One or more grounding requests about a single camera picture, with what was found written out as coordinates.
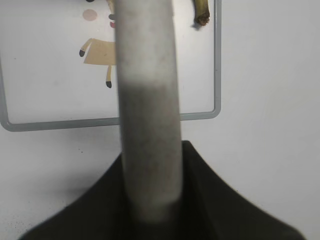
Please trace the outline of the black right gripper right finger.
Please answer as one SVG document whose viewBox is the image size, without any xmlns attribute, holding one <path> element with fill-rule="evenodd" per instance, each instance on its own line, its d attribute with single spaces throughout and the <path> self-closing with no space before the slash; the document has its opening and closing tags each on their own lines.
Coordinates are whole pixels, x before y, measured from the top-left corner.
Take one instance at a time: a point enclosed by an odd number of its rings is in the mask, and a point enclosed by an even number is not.
<svg viewBox="0 0 320 240">
<path fill-rule="evenodd" d="M 179 240 L 303 240 L 294 227 L 261 210 L 224 182 L 190 141 L 182 141 Z"/>
</svg>

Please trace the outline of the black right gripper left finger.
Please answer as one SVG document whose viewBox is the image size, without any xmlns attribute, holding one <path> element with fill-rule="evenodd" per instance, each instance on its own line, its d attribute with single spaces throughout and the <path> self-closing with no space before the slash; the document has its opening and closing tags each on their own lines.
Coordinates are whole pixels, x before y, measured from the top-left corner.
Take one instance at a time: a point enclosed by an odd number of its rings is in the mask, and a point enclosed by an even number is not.
<svg viewBox="0 0 320 240">
<path fill-rule="evenodd" d="M 121 157 L 81 197 L 21 236 L 22 240 L 135 240 Z"/>
</svg>

